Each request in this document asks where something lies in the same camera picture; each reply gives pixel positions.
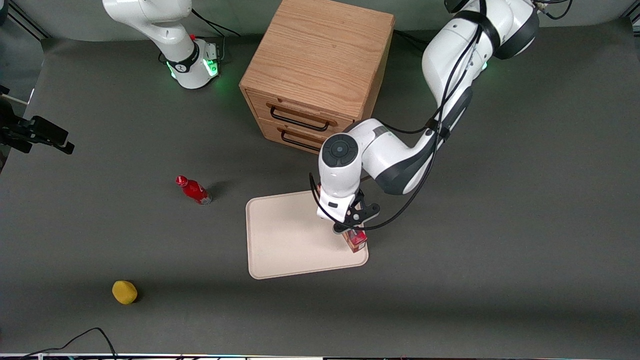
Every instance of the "black cable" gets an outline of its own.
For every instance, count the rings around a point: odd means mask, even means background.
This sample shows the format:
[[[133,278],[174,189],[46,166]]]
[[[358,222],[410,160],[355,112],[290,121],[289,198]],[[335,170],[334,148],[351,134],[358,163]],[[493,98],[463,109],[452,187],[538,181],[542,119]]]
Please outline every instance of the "black cable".
[[[640,2],[638,2],[638,3],[633,7],[633,9],[631,9],[631,10],[627,11],[627,13],[625,14],[625,16],[631,16],[631,14],[633,14],[633,13],[634,13],[634,11],[636,11],[639,7],[640,7]]]
[[[191,9],[191,12],[193,12],[193,15],[196,15],[196,16],[197,16],[197,17],[199,17],[201,20],[203,20],[204,22],[206,22],[206,23],[208,23],[208,24],[210,24],[210,25],[215,25],[215,26],[217,26],[217,27],[219,27],[219,28],[221,28],[221,29],[227,30],[227,31],[228,31],[228,32],[230,32],[230,33],[234,33],[234,34],[236,34],[237,36],[240,36],[240,34],[239,34],[239,33],[235,32],[235,31],[233,31],[233,30],[231,30],[231,29],[229,29],[229,28],[225,28],[224,26],[222,26],[222,25],[220,25],[220,24],[216,24],[215,22],[213,22],[213,21],[211,21],[211,20],[207,20],[207,19],[205,19],[205,18],[204,18],[204,17],[202,17],[202,15],[200,15],[200,14],[199,14],[195,9]]]
[[[18,21],[18,19],[16,19],[15,17],[13,17],[12,14],[8,14],[10,18],[13,19],[13,21],[15,21],[16,24],[20,25],[20,27],[22,29],[25,29],[29,34],[31,34],[32,37],[35,37],[36,40],[40,41],[40,38],[38,37],[38,35],[34,34],[31,32],[31,30],[29,30],[29,28],[27,28],[25,25],[23,25],[21,22]]]
[[[404,213],[404,211],[409,207],[409,205],[411,205],[411,203],[413,202],[413,200],[415,199],[415,197],[418,195],[418,193],[420,192],[420,189],[422,189],[422,185],[424,185],[424,182],[426,181],[427,177],[429,176],[429,173],[431,173],[431,169],[433,168],[433,162],[436,160],[436,152],[437,152],[437,148],[438,148],[438,141],[439,141],[439,135],[438,133],[435,134],[436,136],[436,140],[435,142],[433,142],[433,145],[431,146],[431,151],[433,151],[433,154],[431,155],[431,162],[429,162],[429,165],[427,165],[427,169],[424,171],[424,174],[422,175],[422,178],[420,179],[420,183],[418,183],[418,186],[415,188],[415,190],[413,191],[413,193],[411,194],[411,196],[409,197],[409,199],[405,202],[405,204],[403,205],[402,208],[400,208],[400,210],[398,210],[394,216],[390,217],[389,219],[385,220],[384,222],[381,222],[378,225],[374,225],[374,226],[363,226],[363,227],[357,227],[357,226],[350,226],[347,224],[344,224],[342,222],[339,222],[336,218],[334,218],[333,216],[329,215],[329,213],[326,212],[326,210],[322,207],[322,205],[320,205],[320,201],[318,200],[319,195],[317,194],[317,188],[316,188],[316,181],[314,180],[314,176],[313,174],[309,173],[309,185],[311,186],[311,193],[314,196],[314,200],[316,201],[316,204],[318,206],[318,208],[320,210],[322,210],[322,212],[329,218],[331,219],[333,222],[335,222],[336,224],[340,224],[348,229],[352,229],[352,230],[360,230],[360,231],[370,231],[370,230],[376,230],[379,229],[383,226],[389,225],[389,223],[391,223],[392,221],[394,221],[395,219],[397,219],[400,215],[402,215],[402,213]]]
[[[314,197],[314,200],[318,206],[318,208],[329,218],[331,219],[333,222],[335,222],[336,224],[340,224],[348,229],[352,229],[352,230],[360,230],[360,231],[370,231],[370,230],[376,230],[379,229],[383,226],[386,226],[388,224],[390,224],[391,222],[393,222],[395,219],[397,219],[400,215],[402,215],[402,213],[404,213],[404,211],[409,207],[409,205],[413,202],[413,200],[415,199],[415,197],[418,195],[418,193],[420,192],[420,190],[422,190],[422,187],[424,186],[424,183],[427,180],[427,177],[429,177],[429,174],[431,173],[431,169],[433,168],[433,164],[436,160],[436,154],[438,152],[438,145],[440,142],[440,133],[442,131],[442,112],[444,109],[444,104],[445,102],[448,101],[448,99],[450,98],[451,95],[447,95],[447,93],[449,92],[449,85],[451,84],[451,80],[453,79],[453,75],[456,73],[456,70],[458,69],[458,65],[460,64],[460,62],[462,61],[462,59],[464,59],[465,55],[469,52],[469,50],[471,50],[471,47],[474,45],[477,45],[480,42],[480,38],[482,36],[482,29],[480,28],[480,26],[476,26],[476,33],[474,34],[474,37],[472,38],[472,40],[469,42],[469,44],[467,44],[466,48],[464,49],[464,51],[460,54],[460,57],[458,57],[458,60],[456,61],[456,63],[453,66],[453,69],[451,69],[451,73],[449,74],[449,78],[447,79],[447,83],[445,85],[444,88],[444,92],[442,94],[442,101],[440,101],[440,107],[436,110],[436,112],[433,114],[433,119],[437,119],[438,121],[438,127],[435,131],[435,141],[433,142],[433,145],[431,146],[430,151],[433,152],[431,155],[431,160],[429,162],[429,164],[427,165],[427,169],[425,169],[424,174],[422,175],[422,177],[420,178],[420,182],[418,183],[418,185],[416,186],[416,188],[414,189],[413,193],[411,194],[411,196],[409,197],[409,199],[405,202],[405,204],[403,205],[402,208],[400,208],[400,210],[396,211],[396,213],[391,216],[389,219],[385,220],[384,222],[378,224],[378,225],[374,225],[374,226],[364,226],[364,227],[357,227],[357,226],[350,226],[350,225],[346,225],[343,222],[339,222],[336,218],[334,218],[333,216],[331,216],[320,204],[320,201],[318,200],[320,194],[318,193],[317,190],[317,186],[316,186],[316,182],[314,180],[314,176],[312,173],[309,173],[309,185],[311,187],[311,192],[312,195]],[[454,89],[451,91],[451,93],[453,93],[455,91],[455,88],[458,87],[458,85],[461,83],[462,79],[464,78],[465,74],[467,73],[468,69],[465,69],[465,71],[462,73],[462,75],[460,76],[460,79],[458,80],[458,82],[456,83]]]
[[[45,34],[38,26],[36,26],[36,24],[32,23],[31,20],[29,20],[29,18],[26,16],[26,13],[22,11],[22,9],[19,6],[17,6],[16,4],[13,4],[13,2],[10,2],[9,7],[13,9],[13,11],[17,12],[24,20],[27,20],[27,22],[31,26],[33,26],[34,29],[36,29],[40,34],[42,34],[42,37],[49,38],[47,34]]]
[[[554,20],[560,20],[562,19],[568,12],[569,9],[571,8],[571,5],[573,4],[573,0],[569,0],[569,5],[566,6],[566,9],[564,9],[564,12],[562,13],[562,15],[559,16],[553,16],[551,15],[548,11],[545,11],[545,15],[548,16],[550,19],[554,19]]]
[[[414,49],[420,51],[420,54],[422,54],[424,52],[425,49],[419,47],[418,45],[414,44],[410,38],[404,37],[402,35],[400,35],[399,33],[396,33],[398,36],[400,36],[402,39],[404,39],[404,41],[408,42],[409,45],[411,45]]]
[[[104,339],[107,341],[107,344],[109,345],[109,349],[111,351],[111,355],[113,355],[113,357],[115,358],[117,356],[117,353],[116,353],[116,350],[113,349],[113,345],[111,344],[111,340],[109,340],[109,337],[107,337],[107,334],[105,334],[104,331],[102,331],[102,329],[99,328],[99,327],[92,327],[91,329],[89,329],[89,330],[83,332],[82,334],[76,336],[75,338],[69,340],[62,347],[52,347],[52,348],[45,348],[45,349],[42,349],[42,350],[34,351],[34,352],[30,353],[30,354],[26,354],[24,356],[21,356],[18,360],[25,360],[27,357],[34,356],[34,355],[37,355],[37,354],[42,354],[42,353],[46,353],[46,352],[62,350],[64,348],[66,348],[67,346],[69,346],[69,344],[71,344],[72,342],[74,342],[75,340],[80,338],[82,335],[85,335],[87,332],[90,332],[92,330],[98,330],[102,334]]]
[[[534,3],[541,3],[541,4],[562,4],[562,3],[566,3],[569,0],[533,0]]]
[[[421,38],[417,38],[417,37],[415,37],[415,36],[413,36],[413,35],[411,35],[409,33],[406,33],[404,31],[394,30],[394,33],[398,34],[398,35],[400,35],[402,37],[409,38],[409,39],[411,39],[411,40],[413,40],[413,41],[415,41],[415,42],[417,42],[419,44],[429,45],[429,42],[427,40],[423,40]]]
[[[434,119],[438,114],[442,114],[442,108],[444,106],[444,104],[451,98],[451,96],[453,95],[453,93],[456,91],[456,89],[458,88],[458,86],[460,85],[460,83],[462,82],[462,79],[465,77],[465,75],[467,75],[467,71],[468,69],[465,69],[465,71],[462,73],[462,75],[460,76],[460,78],[458,79],[458,82],[453,86],[453,89],[451,89],[451,91],[449,91],[449,85],[451,83],[451,79],[453,78],[453,75],[455,73],[455,70],[458,68],[458,65],[460,64],[460,61],[462,61],[462,58],[464,57],[464,55],[471,49],[472,44],[475,42],[476,45],[480,42],[480,38],[482,37],[482,29],[480,27],[476,28],[476,33],[474,34],[474,37],[471,39],[471,41],[469,42],[469,44],[467,44],[467,47],[465,48],[465,50],[462,52],[462,55],[458,58],[458,61],[456,61],[456,63],[453,66],[453,69],[451,70],[451,73],[449,74],[449,79],[447,79],[447,84],[444,88],[444,93],[443,93],[443,99],[440,102],[440,107],[438,109],[436,109],[436,113],[434,114]],[[390,126],[389,124],[380,121],[384,126],[388,127],[391,130],[397,131],[398,133],[402,133],[402,134],[417,134],[417,133],[421,133],[423,131],[425,131],[428,127],[426,124],[424,124],[420,129],[417,130],[403,130],[403,129],[399,129],[397,127],[393,127]]]
[[[222,31],[220,31],[218,28],[216,28],[206,20],[205,20],[205,24],[209,25],[213,30],[215,30],[218,34],[220,34],[221,37],[226,37],[225,34],[222,33]]]

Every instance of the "red bottle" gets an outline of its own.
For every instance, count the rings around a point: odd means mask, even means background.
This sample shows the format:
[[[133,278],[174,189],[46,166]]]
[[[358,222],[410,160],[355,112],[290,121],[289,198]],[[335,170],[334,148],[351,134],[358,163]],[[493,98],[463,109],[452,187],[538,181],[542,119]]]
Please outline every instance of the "red bottle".
[[[211,196],[209,196],[207,190],[204,190],[197,181],[189,180],[180,175],[175,178],[175,183],[180,185],[185,195],[196,200],[199,205],[206,205],[211,202]]]

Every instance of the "bottle cap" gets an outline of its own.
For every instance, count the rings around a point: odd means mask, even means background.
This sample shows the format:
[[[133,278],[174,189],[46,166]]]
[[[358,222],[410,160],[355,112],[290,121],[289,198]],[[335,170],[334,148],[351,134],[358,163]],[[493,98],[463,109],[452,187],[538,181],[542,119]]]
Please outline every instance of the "bottle cap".
[[[180,185],[180,186],[187,186],[187,183],[189,182],[189,179],[187,179],[186,177],[179,175],[178,177],[175,178],[175,183]]]

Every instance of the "cabinet top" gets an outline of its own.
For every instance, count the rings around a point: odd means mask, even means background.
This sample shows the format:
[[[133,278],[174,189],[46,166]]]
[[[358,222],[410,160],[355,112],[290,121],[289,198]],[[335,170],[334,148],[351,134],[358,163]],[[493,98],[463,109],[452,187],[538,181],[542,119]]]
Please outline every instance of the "cabinet top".
[[[394,22],[330,0],[282,0],[240,85],[359,119]]]

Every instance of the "circular joint cap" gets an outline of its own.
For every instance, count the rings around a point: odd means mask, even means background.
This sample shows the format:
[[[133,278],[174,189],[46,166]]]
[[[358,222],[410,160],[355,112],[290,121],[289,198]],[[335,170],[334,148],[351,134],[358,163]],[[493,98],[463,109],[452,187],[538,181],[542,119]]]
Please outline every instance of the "circular joint cap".
[[[333,135],[322,147],[322,160],[329,167],[345,167],[357,156],[358,143],[351,135]]]

